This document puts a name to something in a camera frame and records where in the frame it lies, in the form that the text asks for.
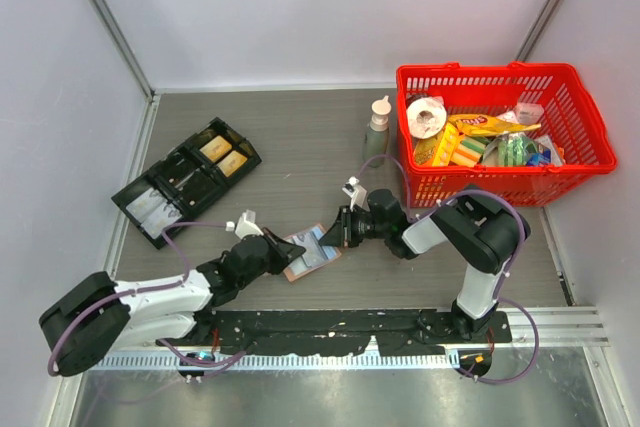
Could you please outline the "pink card holder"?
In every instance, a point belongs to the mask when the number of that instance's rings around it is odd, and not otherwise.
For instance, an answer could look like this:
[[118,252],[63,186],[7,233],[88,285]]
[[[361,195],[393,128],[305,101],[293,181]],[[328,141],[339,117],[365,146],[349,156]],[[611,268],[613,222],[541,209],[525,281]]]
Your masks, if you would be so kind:
[[305,248],[305,253],[283,271],[290,283],[330,264],[341,256],[338,248],[320,245],[319,241],[325,233],[325,227],[322,224],[316,224],[285,238],[287,242]]

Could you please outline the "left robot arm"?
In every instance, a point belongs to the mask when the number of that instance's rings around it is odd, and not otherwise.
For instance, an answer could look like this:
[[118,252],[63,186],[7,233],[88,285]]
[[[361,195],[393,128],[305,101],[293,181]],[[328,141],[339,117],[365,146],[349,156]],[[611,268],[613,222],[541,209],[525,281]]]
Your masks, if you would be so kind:
[[263,229],[180,276],[117,282],[104,271],[92,273],[39,318],[51,349],[47,371],[75,376],[112,350],[146,341],[185,338],[202,345],[213,334],[212,310],[259,277],[281,274],[305,252]]

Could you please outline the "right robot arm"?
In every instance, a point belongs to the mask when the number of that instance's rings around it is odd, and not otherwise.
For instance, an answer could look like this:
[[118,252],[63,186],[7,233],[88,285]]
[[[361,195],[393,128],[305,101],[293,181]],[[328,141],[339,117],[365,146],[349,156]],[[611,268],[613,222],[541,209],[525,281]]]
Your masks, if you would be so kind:
[[465,342],[483,335],[511,264],[531,233],[527,220],[503,198],[472,184],[415,221],[388,189],[368,193],[366,203],[340,207],[319,244],[355,248],[365,239],[381,239],[394,256],[411,260],[450,243],[466,261],[451,307],[453,333]]

